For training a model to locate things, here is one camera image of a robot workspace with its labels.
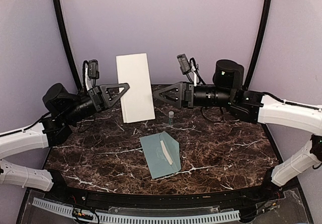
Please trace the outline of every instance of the folded white paper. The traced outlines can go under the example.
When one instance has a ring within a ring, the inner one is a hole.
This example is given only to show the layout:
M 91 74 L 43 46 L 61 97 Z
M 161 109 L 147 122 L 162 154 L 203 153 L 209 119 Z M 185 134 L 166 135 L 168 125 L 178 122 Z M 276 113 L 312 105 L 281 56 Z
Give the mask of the folded white paper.
M 123 121 L 155 119 L 147 55 L 120 55 L 116 57 L 116 65 L 118 82 L 130 86 L 121 98 Z

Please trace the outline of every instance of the marble table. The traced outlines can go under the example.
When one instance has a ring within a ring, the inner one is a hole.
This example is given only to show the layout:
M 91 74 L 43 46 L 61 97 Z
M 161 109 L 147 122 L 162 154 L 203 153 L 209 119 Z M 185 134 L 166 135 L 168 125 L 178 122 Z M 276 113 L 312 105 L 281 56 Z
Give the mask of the marble table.
M 176 109 L 154 100 L 155 120 L 123 123 L 120 104 L 87 119 L 63 145 L 53 147 L 46 169 L 60 170 L 70 187 L 124 194 L 197 194 L 260 185 L 278 164 L 261 125 L 227 113 L 221 123 L 203 118 L 200 108 Z M 168 112 L 174 125 L 168 126 Z M 204 109 L 212 120 L 218 108 Z M 180 144 L 182 169 L 151 178 L 139 138 L 166 131 Z

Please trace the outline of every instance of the black post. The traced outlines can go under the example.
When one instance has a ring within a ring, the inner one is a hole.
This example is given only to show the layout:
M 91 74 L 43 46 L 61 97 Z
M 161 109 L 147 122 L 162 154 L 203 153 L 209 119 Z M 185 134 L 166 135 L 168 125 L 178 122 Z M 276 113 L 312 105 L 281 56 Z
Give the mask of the black post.
M 262 42 L 263 42 L 263 38 L 264 38 L 264 34 L 265 34 L 265 28 L 266 28 L 266 23 L 267 23 L 267 19 L 268 19 L 268 12 L 270 10 L 270 5 L 271 5 L 271 0 L 264 0 L 260 27 L 259 27 L 258 34 L 257 34 L 257 39 L 256 39 L 254 51 L 253 51 L 252 60 L 251 60 L 250 67 L 248 69 L 247 76 L 246 76 L 245 83 L 244 83 L 245 90 L 248 90 L 248 88 L 250 87 L 252 77 L 253 77 L 253 74 L 255 71 L 256 63 L 258 60 L 258 56 L 261 51 L 261 46 L 262 46 Z
M 57 22 L 58 22 L 60 36 L 61 36 L 62 44 L 64 46 L 65 53 L 67 56 L 69 68 L 70 68 L 72 77 L 74 78 L 76 87 L 78 90 L 80 90 L 82 88 L 82 84 L 81 84 L 81 80 L 79 79 L 79 75 L 77 73 L 75 61 L 74 61 L 74 58 L 71 53 L 71 48 L 70 48 L 69 41 L 68 41 L 64 18 L 63 18 L 62 11 L 61 11 L 60 0 L 53 0 L 53 3 L 54 3 L 54 7 L 55 7 L 56 18 L 57 18 Z

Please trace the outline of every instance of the vial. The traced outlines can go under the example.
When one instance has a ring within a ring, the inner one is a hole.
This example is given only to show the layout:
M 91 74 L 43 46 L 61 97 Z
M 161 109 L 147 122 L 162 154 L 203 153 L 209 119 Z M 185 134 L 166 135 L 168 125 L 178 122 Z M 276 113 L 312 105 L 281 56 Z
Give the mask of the vial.
M 169 126 L 173 125 L 173 118 L 175 117 L 175 113 L 173 111 L 169 112 Z

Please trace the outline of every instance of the wall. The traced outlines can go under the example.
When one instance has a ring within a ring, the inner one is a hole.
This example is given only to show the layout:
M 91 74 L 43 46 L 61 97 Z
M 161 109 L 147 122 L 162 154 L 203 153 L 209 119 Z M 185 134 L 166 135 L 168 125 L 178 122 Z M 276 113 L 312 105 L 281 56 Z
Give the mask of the wall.
M 56 82 L 74 92 L 52 0 L 0 0 L 0 132 L 29 125 L 46 109 L 42 96 Z M 41 168 L 47 150 L 8 161 Z M 16 223 L 25 189 L 0 185 L 0 223 Z
M 272 0 L 252 90 L 280 98 L 321 104 L 322 0 Z M 309 140 L 308 132 L 269 126 L 284 159 Z M 321 223 L 321 170 L 299 176 L 315 223 Z
M 215 63 L 251 60 L 264 0 L 62 0 L 77 67 L 100 63 L 100 83 L 115 83 L 116 55 L 146 52 L 151 82 L 186 80 L 186 53 L 212 83 Z

